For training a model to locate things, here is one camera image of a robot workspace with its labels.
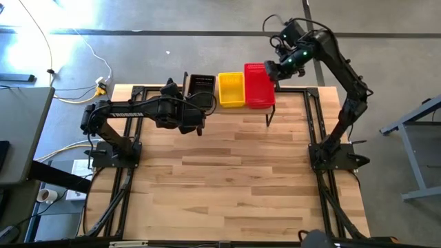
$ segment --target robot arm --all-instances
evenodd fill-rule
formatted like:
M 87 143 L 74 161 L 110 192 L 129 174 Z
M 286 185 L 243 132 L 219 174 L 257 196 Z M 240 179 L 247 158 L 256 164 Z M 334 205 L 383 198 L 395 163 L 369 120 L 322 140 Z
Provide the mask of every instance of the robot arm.
M 178 128 L 181 134 L 197 130 L 198 135 L 202 135 L 205 110 L 186 101 L 172 79 L 160 89 L 160 93 L 160 96 L 153 96 L 146 101 L 99 101 L 88 105 L 83 114 L 81 129 L 84 134 L 98 134 L 113 147 L 114 154 L 118 156 L 132 155 L 132 141 L 128 137 L 121 137 L 107 123 L 108 118 L 150 118 L 156 123 L 156 127 Z
M 311 59 L 322 61 L 347 92 L 347 97 L 338 115 L 338 123 L 330 135 L 321 143 L 318 157 L 329 161 L 340 147 L 340 139 L 346 129 L 353 125 L 367 109 L 367 97 L 373 92 L 350 66 L 350 60 L 341 55 L 335 35 L 329 28 L 305 32 L 296 20 L 286 22 L 285 29 L 271 38 L 279 41 L 273 45 L 280 63 L 266 61 L 266 71 L 273 81 L 289 79 L 293 74 L 305 75 L 304 65 Z

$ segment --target cable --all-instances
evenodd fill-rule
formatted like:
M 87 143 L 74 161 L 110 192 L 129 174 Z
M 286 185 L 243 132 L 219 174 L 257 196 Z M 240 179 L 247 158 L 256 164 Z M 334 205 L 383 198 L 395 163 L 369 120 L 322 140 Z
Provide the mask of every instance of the cable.
M 92 141 L 102 141 L 102 139 L 97 138 L 97 139 L 93 139 Z M 84 142 L 88 142 L 88 140 L 85 140 L 85 141 L 78 141 L 78 142 L 72 143 L 72 144 L 70 144 L 70 145 L 66 145 L 65 147 L 63 147 L 63 148 L 61 148 L 61 149 L 58 149 L 58 150 L 55 151 L 55 152 L 51 152 L 50 154 L 47 154 L 47 155 L 42 156 L 41 158 L 37 158 L 37 159 L 35 159 L 35 160 L 36 160 L 36 161 L 42 160 L 42 161 L 40 161 L 40 162 L 43 162 L 43 161 L 46 161 L 46 160 L 48 160 L 49 158 L 51 158 L 51 157 L 57 155 L 59 152 L 63 152 L 63 151 L 69 150 L 69 149 L 77 148 L 77 147 L 83 147 L 83 146 L 87 146 L 87 147 L 88 147 L 89 145 L 77 145 L 77 144 L 81 144 L 81 143 L 84 143 Z
M 95 89 L 92 88 L 92 89 L 90 89 L 90 90 L 84 92 L 84 94 L 82 94 L 81 96 L 76 97 L 76 98 L 64 98 L 64 97 L 55 97 L 55 96 L 54 96 L 54 98 L 56 98 L 56 99 L 63 99 L 63 100 L 78 100 L 78 99 L 83 98 L 83 96 L 85 96 L 87 93 L 91 92 L 92 90 L 95 90 Z
M 280 39 L 280 37 L 278 37 L 277 35 L 273 35 L 273 36 L 271 36 L 271 38 L 269 38 L 269 44 L 271 47 L 276 48 L 276 49 L 278 48 L 278 45 L 273 44 L 273 39 L 276 39 L 278 41 L 278 45 L 283 44 L 283 41 Z
M 44 35 L 43 30 L 40 28 L 39 24 L 37 23 L 37 21 L 35 21 L 34 17 L 30 14 L 29 10 L 26 8 L 26 6 L 21 2 L 21 0 L 19 0 L 20 4 L 23 6 L 23 8 L 26 10 L 26 12 L 29 14 L 29 17 L 34 21 L 35 25 L 37 26 L 37 28 L 40 30 L 40 33 L 43 35 L 44 41 L 46 42 L 46 45 L 48 46 L 48 50 L 49 50 L 49 55 L 50 55 L 50 71 L 53 72 L 52 66 L 53 66 L 53 60 L 52 60 L 52 50 L 50 49 L 50 45 L 49 45 L 49 41 L 46 38 L 46 35 Z M 49 86 L 52 86 L 52 74 L 51 72 L 49 72 Z
M 96 87 L 96 84 L 89 86 L 89 87 L 80 87 L 80 88 L 75 88 L 75 89 L 56 89 L 56 91 L 63 91 L 63 90 L 85 90 L 85 89 L 90 89 L 91 87 Z
M 299 240 L 300 242 L 302 242 L 302 241 L 303 241 L 303 237 L 302 237 L 302 234 L 306 234 L 306 235 L 308 235 L 308 234 L 309 234 L 309 232 L 308 232 L 308 231 L 306 231 L 306 230 L 300 230 L 300 231 L 298 231 L 297 235 L 298 235 L 298 240 Z
M 357 183 L 358 183 L 358 189 L 361 190 L 361 183 L 360 183 L 360 179 L 358 179 L 358 176 L 357 176 L 357 175 L 355 174 L 355 172 L 353 172 L 351 169 L 348 169 L 348 172 L 349 172 L 350 174 L 352 174 L 352 175 L 356 178 Z
M 52 67 L 53 67 L 52 50 L 50 49 L 50 45 L 49 45 L 48 39 L 47 39 L 46 35 L 44 34 L 43 30 L 40 28 L 40 25 L 37 23 L 37 21 L 35 21 L 34 17 L 31 15 L 31 13 L 26 8 L 26 6 L 23 4 L 23 2 L 21 2 L 21 0 L 19 0 L 19 2 L 23 6 L 23 8 L 26 10 L 26 12 L 29 14 L 29 17 L 32 19 L 32 21 L 34 22 L 35 26 L 38 27 L 38 29 L 40 30 L 40 33 L 43 35 L 43 38 L 44 38 L 44 40 L 46 42 L 46 45 L 48 47 L 49 57 L 50 57 L 50 69 L 48 69 L 47 72 L 49 73 L 49 86 L 52 87 L 52 84 L 54 82 L 52 80 L 52 74 L 54 74 L 54 70 L 52 69 Z M 102 60 L 105 63 L 105 65 L 107 66 L 107 68 L 109 68 L 109 75 L 107 76 L 107 79 L 105 80 L 105 82 L 109 81 L 109 83 L 111 83 L 111 79 L 112 79 L 112 76 L 113 76 L 113 71 L 112 71 L 112 68 L 109 66 L 109 63 L 105 59 L 103 59 L 100 56 L 96 55 L 95 51 L 92 48 L 92 46 L 90 46 L 89 43 L 87 43 L 87 41 L 78 33 L 78 31 L 76 31 L 76 29 L 73 28 L 73 30 L 83 39 L 84 43 L 90 48 L 90 50 L 92 51 L 93 56 L 95 56 L 96 58 Z M 59 99 L 60 101 L 62 101 L 64 103 L 81 104 L 81 103 L 86 103 L 86 102 L 92 100 L 93 98 L 95 98 L 96 96 L 99 96 L 99 95 L 100 94 L 99 94 L 99 91 L 97 89 L 97 91 L 96 91 L 96 93 L 95 93 L 95 95 L 93 97 L 91 97 L 91 98 L 89 98 L 87 100 L 84 100 L 84 101 L 79 101 L 79 102 L 68 101 L 68 100 L 65 100 L 63 98 L 58 97 L 56 94 L 54 94 L 54 98 Z
M 71 146 L 71 147 L 67 147 L 67 148 L 59 149 L 59 150 L 57 150 L 57 151 L 55 151 L 55 152 L 52 152 L 52 153 L 50 153 L 50 154 L 48 154 L 48 155 L 46 155 L 46 156 L 43 156 L 43 157 L 41 157 L 41 158 L 38 158 L 38 159 L 36 159 L 36 160 L 37 160 L 37 161 L 38 161 L 38 160 L 42 160 L 42 161 L 40 161 L 40 162 L 43 162 L 43 161 L 48 160 L 49 158 L 52 158 L 53 156 L 55 156 L 55 155 L 58 154 L 59 152 L 64 152 L 64 151 L 67 151 L 67 150 L 70 150 L 70 149 L 74 149 L 74 148 L 78 148 L 78 147 L 89 147 L 89 145 L 73 145 L 73 146 Z
M 432 122 L 433 122 L 433 117 L 435 117 L 436 110 L 433 111 L 433 114 L 432 114 Z
M 211 111 L 209 114 L 206 114 L 206 116 L 210 116 L 210 115 L 212 115 L 212 114 L 214 113 L 214 111 L 216 111 L 216 108 L 218 107 L 218 99 L 217 99 L 216 96 L 215 96 L 213 93 L 211 93 L 211 92 L 198 92 L 198 93 L 196 93 L 196 94 L 194 94 L 194 95 L 191 95 L 191 96 L 187 97 L 187 99 L 192 99 L 193 97 L 195 97 L 195 96 L 197 96 L 197 95 L 199 95 L 199 94 L 209 94 L 209 95 L 211 95 L 211 96 L 213 97 L 214 102 L 215 102 L 215 104 L 214 104 L 214 108 L 213 108 L 213 111 Z
M 105 82 L 107 83 L 113 77 L 113 70 L 110 67 L 109 63 L 105 59 L 103 59 L 100 56 L 96 55 L 94 49 L 92 48 L 91 45 L 89 45 L 89 43 L 84 39 L 84 37 L 75 28 L 72 28 L 72 29 L 81 37 L 81 39 L 83 40 L 84 44 L 86 44 L 90 48 L 90 51 L 92 52 L 92 55 L 95 58 L 97 58 L 97 59 L 101 60 L 102 62 L 104 62 L 104 64 L 107 66 L 107 68 L 109 68 L 109 75 L 107 76 L 107 79 L 105 80 Z
M 94 143 L 92 143 L 92 140 L 90 140 L 90 132 L 88 133 L 88 141 L 90 144 L 90 151 L 88 154 L 88 169 L 90 169 L 90 156 L 92 155 L 92 151 L 94 150 Z
M 88 210 L 89 193 L 90 193 L 90 190 L 92 189 L 92 184 L 94 183 L 95 178 L 98 177 L 98 175 L 101 173 L 101 171 L 103 171 L 103 169 L 104 169 L 104 167 L 97 169 L 97 171 L 95 172 L 94 177 L 92 177 L 92 180 L 90 181 L 88 193 L 85 195 L 84 206 L 83 206 L 83 235 L 86 234 L 86 231 L 85 231 L 85 215 L 86 215 L 86 211 Z
M 96 95 L 96 93 L 95 93 L 91 98 L 86 99 L 86 100 L 83 100 L 83 101 L 77 101 L 77 102 L 74 102 L 74 101 L 67 101 L 67 100 L 61 99 L 61 98 L 59 98 L 59 97 L 55 97 L 55 98 L 56 98 L 56 99 L 59 99 L 60 101 L 62 101 L 62 102 L 64 102 L 64 103 L 81 104 L 81 103 L 87 103 L 88 101 L 94 99 L 96 96 L 97 96 L 97 95 Z
M 352 134 L 353 124 L 351 125 L 351 131 L 349 131 L 349 135 L 347 136 L 347 140 L 351 142 L 351 134 Z
M 23 88 L 23 87 L 19 87 L 19 86 L 7 86 L 7 85 L 0 85 L 1 88 L 0 90 L 8 90 L 8 89 L 13 89 L 13 88 Z
M 283 20 L 282 20 L 282 17 L 280 17 L 280 15 L 278 15 L 278 14 L 272 14 L 272 15 L 270 15 L 269 17 L 267 17 L 267 18 L 263 21 L 263 23 L 262 23 L 262 32 L 265 32 L 265 23 L 266 23 L 271 17 L 277 17 L 278 20 L 280 21 L 280 23 L 281 23 L 282 25 L 284 25 Z
M 93 175 L 93 174 L 88 174 L 88 175 L 82 176 L 82 179 L 81 179 L 81 180 L 79 180 L 78 182 L 72 184 L 71 186 L 78 185 L 78 184 L 81 183 L 85 178 L 87 178 L 88 176 L 92 176 L 92 175 Z M 50 203 L 50 204 L 48 205 L 48 207 L 46 207 L 46 209 L 44 209 L 43 211 L 41 211 L 41 212 L 39 212 L 39 213 L 37 213 L 37 214 L 31 215 L 30 217 L 27 217 L 27 218 L 23 219 L 22 221 L 18 222 L 18 223 L 15 224 L 14 226 L 15 226 L 16 228 L 18 228 L 18 226 L 19 226 L 21 223 L 23 223 L 23 222 L 25 222 L 25 221 L 27 221 L 27 220 L 30 220 L 31 218 L 34 218 L 35 216 L 41 215 L 42 213 L 46 212 L 46 211 L 47 211 L 47 210 L 48 210 L 53 204 L 55 204 L 57 201 L 61 200 L 61 199 L 64 197 L 64 195 L 66 194 L 66 192 L 67 192 L 68 190 L 69 190 L 69 189 L 66 189 L 66 190 L 63 192 L 63 194 L 62 194 L 60 197 L 58 197 L 56 200 L 54 200 L 53 203 Z

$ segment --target concrete floor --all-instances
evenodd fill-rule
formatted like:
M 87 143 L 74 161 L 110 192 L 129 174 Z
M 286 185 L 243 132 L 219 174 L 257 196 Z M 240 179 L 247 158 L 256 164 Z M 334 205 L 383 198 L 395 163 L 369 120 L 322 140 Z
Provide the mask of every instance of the concrete floor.
M 46 28 L 96 28 L 106 30 L 238 30 L 259 31 L 270 14 L 283 18 L 304 17 L 302 0 L 291 1 L 24 1 Z M 0 34 L 0 72 L 35 74 L 36 86 L 47 86 L 49 58 L 45 43 L 16 1 L 5 1 L 0 25 L 28 25 L 29 32 Z M 334 32 L 441 32 L 441 1 L 437 0 L 309 0 L 312 19 Z M 279 30 L 276 19 L 267 30 Z M 50 35 L 55 88 L 89 86 L 106 76 L 105 65 L 95 59 L 78 36 Z M 266 37 L 85 37 L 96 53 L 108 60 L 115 83 L 164 83 L 180 81 L 184 71 L 198 74 L 240 71 L 243 63 L 276 59 Z M 341 52 L 375 92 L 369 109 L 355 124 L 353 140 L 367 139 L 356 152 L 371 163 L 359 173 L 362 196 L 372 236 L 395 236 L 404 243 L 439 247 L 441 244 L 441 196 L 401 201 L 400 194 L 417 189 L 401 138 L 378 130 L 441 92 L 439 39 L 339 39 Z M 284 84 L 317 85 L 310 63 L 307 75 Z M 325 65 L 326 85 L 338 86 Z M 345 97 L 338 88 L 340 100 Z M 77 96 L 79 92 L 61 92 Z M 79 122 L 85 105 L 53 100 L 36 157 L 85 137 Z M 441 119 L 441 113 L 435 116 Z M 83 150 L 66 152 L 57 160 L 85 158 Z M 441 170 L 433 169 L 434 174 Z M 42 220 L 47 223 L 55 216 Z M 64 238 L 44 227 L 39 239 Z

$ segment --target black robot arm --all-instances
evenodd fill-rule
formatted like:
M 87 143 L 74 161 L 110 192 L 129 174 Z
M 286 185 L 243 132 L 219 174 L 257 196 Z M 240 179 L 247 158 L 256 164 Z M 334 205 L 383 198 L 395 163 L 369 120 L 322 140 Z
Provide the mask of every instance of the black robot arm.
M 121 137 L 107 123 L 108 118 L 150 118 L 156 127 L 178 128 L 182 134 L 197 130 L 198 135 L 202 135 L 205 110 L 186 101 L 171 79 L 160 89 L 160 93 L 160 96 L 146 101 L 99 101 L 88 105 L 81 120 L 81 129 L 84 134 L 98 134 L 112 146 L 115 156 L 131 156 L 134 149 L 129 137 Z
M 293 74 L 305 75 L 306 62 L 317 59 L 329 68 L 346 90 L 347 97 L 338 115 L 338 123 L 316 151 L 316 157 L 326 163 L 339 150 L 340 139 L 346 129 L 367 109 L 367 97 L 373 92 L 362 81 L 362 76 L 354 72 L 350 60 L 341 55 L 337 39 L 329 28 L 305 32 L 296 20 L 286 22 L 285 29 L 271 38 L 271 45 L 275 47 L 280 63 L 266 61 L 265 68 L 271 80 L 279 81 L 289 79 Z M 273 40 L 279 41 L 279 44 L 273 45 Z
M 338 114 L 337 125 L 319 144 L 309 144 L 308 149 L 311 167 L 318 175 L 320 193 L 326 197 L 351 236 L 355 239 L 364 239 L 366 237 L 351 223 L 338 201 L 332 196 L 322 175 L 328 169 L 357 169 L 369 162 L 368 158 L 353 153 L 352 144 L 340 144 L 340 139 L 346 129 L 366 111 L 367 98 L 373 92 L 362 81 L 362 77 L 354 72 L 349 64 L 350 60 L 346 60 L 341 55 L 337 39 L 328 27 L 305 32 L 296 20 L 310 21 L 291 19 L 285 23 L 286 27 L 280 34 L 271 37 L 270 43 L 276 49 L 279 63 L 266 61 L 265 69 L 270 79 L 277 82 L 289 79 L 293 74 L 304 76 L 305 64 L 316 59 L 329 68 L 346 90 L 347 96 Z

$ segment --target wooden table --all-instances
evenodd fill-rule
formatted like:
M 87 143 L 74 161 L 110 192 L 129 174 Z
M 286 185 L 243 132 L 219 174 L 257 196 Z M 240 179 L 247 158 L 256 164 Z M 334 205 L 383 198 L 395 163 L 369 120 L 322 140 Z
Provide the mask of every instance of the wooden table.
M 115 85 L 112 100 L 129 99 L 132 86 Z M 340 110 L 337 90 L 318 89 L 330 132 Z M 123 133 L 125 119 L 109 123 Z M 124 239 L 282 241 L 298 240 L 299 229 L 323 229 L 301 94 L 276 94 L 269 127 L 262 114 L 213 114 L 207 117 L 203 135 L 197 136 L 157 129 L 146 119 L 141 141 Z M 106 168 L 94 182 L 88 229 L 109 204 L 114 173 Z M 335 175 L 342 208 L 369 236 L 357 181 L 345 171 Z M 335 225 L 334 213 L 330 216 Z

